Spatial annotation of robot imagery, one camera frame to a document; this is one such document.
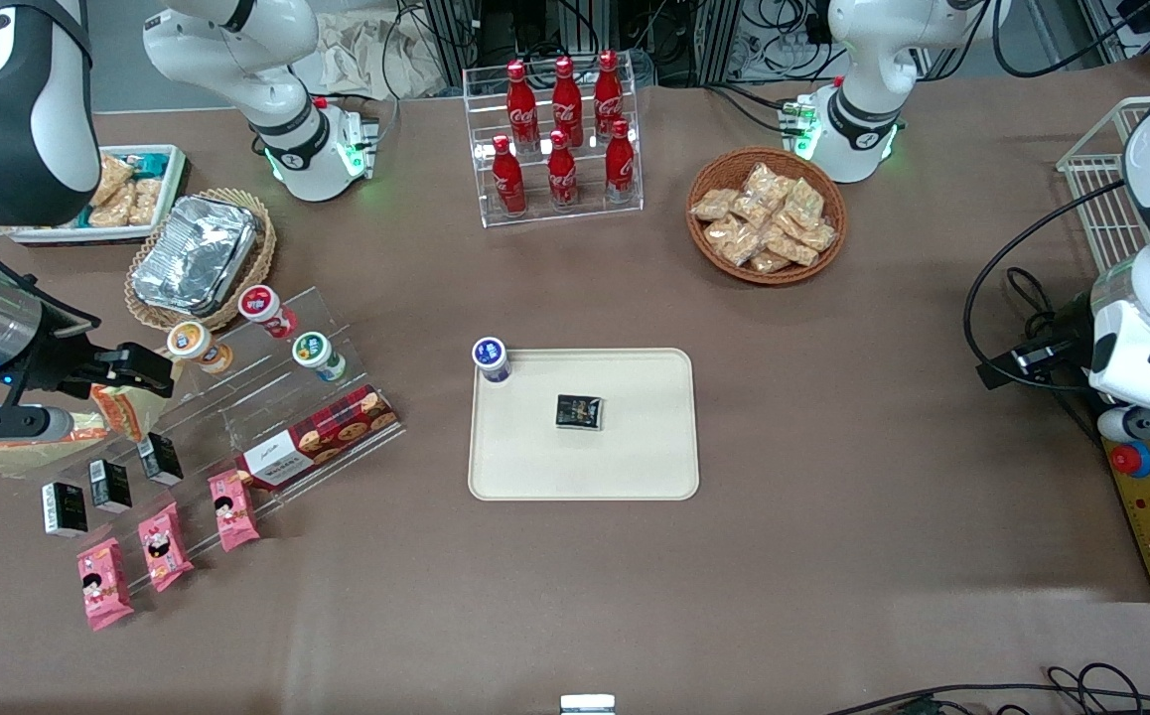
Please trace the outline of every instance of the container lid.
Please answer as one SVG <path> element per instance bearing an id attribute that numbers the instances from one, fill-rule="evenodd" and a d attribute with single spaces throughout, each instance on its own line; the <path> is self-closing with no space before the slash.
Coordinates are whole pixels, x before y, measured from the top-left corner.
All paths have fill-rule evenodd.
<path id="1" fill-rule="evenodd" d="M 304 368 L 322 368 L 332 358 L 332 344 L 321 332 L 302 333 L 293 343 L 293 361 Z"/>
<path id="2" fill-rule="evenodd" d="M 507 356 L 508 352 L 498 338 L 483 338 L 474 344 L 474 362 L 480 368 L 498 368 Z"/>
<path id="3" fill-rule="evenodd" d="M 170 336 L 166 340 L 166 347 L 170 349 L 171 356 L 182 358 L 184 361 L 193 361 L 200 354 L 208 351 L 208 345 L 213 343 L 213 336 L 200 321 L 187 321 L 174 325 Z"/>
<path id="4" fill-rule="evenodd" d="M 267 285 L 254 285 L 239 294 L 239 314 L 254 323 L 263 323 L 279 313 L 279 295 Z"/>

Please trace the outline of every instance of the wicker basket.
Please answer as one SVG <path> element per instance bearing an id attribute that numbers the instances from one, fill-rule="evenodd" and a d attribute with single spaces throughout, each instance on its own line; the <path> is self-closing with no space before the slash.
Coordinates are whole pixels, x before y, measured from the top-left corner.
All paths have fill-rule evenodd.
<path id="1" fill-rule="evenodd" d="M 747 268 L 735 267 L 726 259 L 721 259 L 720 254 L 707 244 L 707 238 L 703 236 L 703 222 L 689 213 L 689 208 L 693 207 L 711 190 L 743 189 L 743 182 L 746 180 L 747 175 L 751 175 L 752 167 L 757 162 L 765 163 L 766 167 L 774 169 L 774 172 L 784 177 L 804 177 L 826 200 L 823 216 L 835 229 L 835 241 L 821 253 L 818 262 L 812 267 L 792 264 L 792 267 L 785 267 L 772 274 L 758 274 L 747 270 Z M 848 210 L 844 208 L 844 198 L 841 195 L 839 189 L 820 168 L 805 162 L 800 156 L 789 151 L 770 149 L 767 146 L 744 146 L 743 149 L 730 151 L 729 154 L 718 156 L 710 164 L 703 167 L 702 171 L 698 171 L 693 185 L 689 187 L 689 201 L 685 202 L 685 223 L 689 225 L 690 238 L 693 238 L 695 245 L 699 251 L 703 251 L 703 256 L 707 256 L 707 260 L 715 263 L 720 270 L 760 285 L 785 285 L 789 282 L 807 279 L 835 260 L 835 254 L 839 253 L 844 245 L 844 237 L 848 235 Z"/>
<path id="2" fill-rule="evenodd" d="M 220 331 L 230 321 L 235 321 L 239 316 L 239 305 L 230 298 L 243 293 L 244 290 L 251 289 L 251 286 L 260 284 L 270 274 L 271 259 L 275 257 L 276 239 L 275 226 L 270 222 L 270 214 L 266 212 L 266 205 L 262 205 L 256 195 L 236 189 L 208 189 L 207 191 L 201 191 L 198 195 L 201 195 L 204 199 L 225 201 L 235 203 L 236 207 L 248 208 L 261 222 L 261 231 L 259 231 L 258 239 L 253 241 L 253 246 L 248 251 L 248 257 L 244 260 L 244 267 L 240 268 L 238 279 L 233 284 L 230 284 L 227 302 L 223 302 L 222 307 L 212 314 L 212 316 L 194 317 L 185 313 L 153 307 L 153 305 L 147 305 L 135 295 L 135 268 L 147 257 L 152 247 L 156 245 L 156 240 L 161 238 L 161 230 L 164 228 L 164 223 L 159 223 L 156 229 L 152 231 L 152 236 L 143 244 L 143 248 L 136 254 L 135 263 L 129 267 L 129 272 L 125 274 L 125 305 L 129 307 L 129 312 L 133 313 L 135 317 L 138 317 L 138 322 L 144 325 L 169 332 L 174 330 L 174 325 L 182 321 L 198 320 L 208 330 Z"/>

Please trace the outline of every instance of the red bottle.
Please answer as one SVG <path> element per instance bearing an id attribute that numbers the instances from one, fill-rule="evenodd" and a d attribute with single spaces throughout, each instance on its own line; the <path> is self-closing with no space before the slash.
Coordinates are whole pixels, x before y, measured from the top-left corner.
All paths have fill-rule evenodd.
<path id="1" fill-rule="evenodd" d="M 606 198 L 611 203 L 627 203 L 632 199 L 632 143 L 627 120 L 615 120 L 611 125 L 611 144 L 606 147 Z"/>
<path id="2" fill-rule="evenodd" d="M 521 164 L 518 157 L 508 153 L 508 137 L 497 134 L 491 140 L 497 151 L 497 157 L 491 162 L 491 172 L 497 180 L 499 203 L 504 213 L 515 218 L 527 213 L 527 190 L 521 185 Z"/>
<path id="3" fill-rule="evenodd" d="M 593 87 L 593 114 L 597 114 L 597 140 L 611 141 L 611 128 L 623 116 L 623 91 L 620 87 L 620 55 L 614 49 L 603 49 L 597 59 L 601 74 Z"/>
<path id="4" fill-rule="evenodd" d="M 567 146 L 566 132 L 560 128 L 555 128 L 549 138 L 553 141 L 553 153 L 549 154 L 549 191 L 553 194 L 553 209 L 565 214 L 578 202 L 575 157 Z"/>
<path id="5" fill-rule="evenodd" d="M 527 64 L 512 60 L 507 67 L 508 126 L 513 128 L 513 143 L 520 154 L 539 153 L 539 117 L 535 116 L 535 92 L 527 84 Z"/>
<path id="6" fill-rule="evenodd" d="M 575 85 L 575 62 L 557 59 L 557 85 L 553 85 L 553 123 L 566 134 L 570 146 L 584 145 L 584 100 Z"/>

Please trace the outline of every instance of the white cloth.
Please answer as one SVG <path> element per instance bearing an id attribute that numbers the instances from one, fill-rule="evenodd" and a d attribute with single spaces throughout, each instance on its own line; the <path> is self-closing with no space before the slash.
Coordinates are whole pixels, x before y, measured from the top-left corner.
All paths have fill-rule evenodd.
<path id="1" fill-rule="evenodd" d="M 316 16 L 327 90 L 389 99 L 381 72 L 383 49 L 390 54 L 385 57 L 385 76 L 399 99 L 434 94 L 447 86 L 434 36 L 412 13 L 394 28 L 388 47 L 383 46 L 385 33 L 393 26 L 397 10 L 373 8 Z"/>

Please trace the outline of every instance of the aluminum foil container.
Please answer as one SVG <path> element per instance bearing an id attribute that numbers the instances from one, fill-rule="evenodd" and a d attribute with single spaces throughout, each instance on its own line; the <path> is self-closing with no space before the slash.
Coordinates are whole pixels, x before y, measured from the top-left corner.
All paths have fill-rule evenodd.
<path id="1" fill-rule="evenodd" d="M 135 268 L 135 295 L 147 305 L 208 316 L 225 302 L 261 222 L 248 208 L 184 195 L 161 238 Z"/>

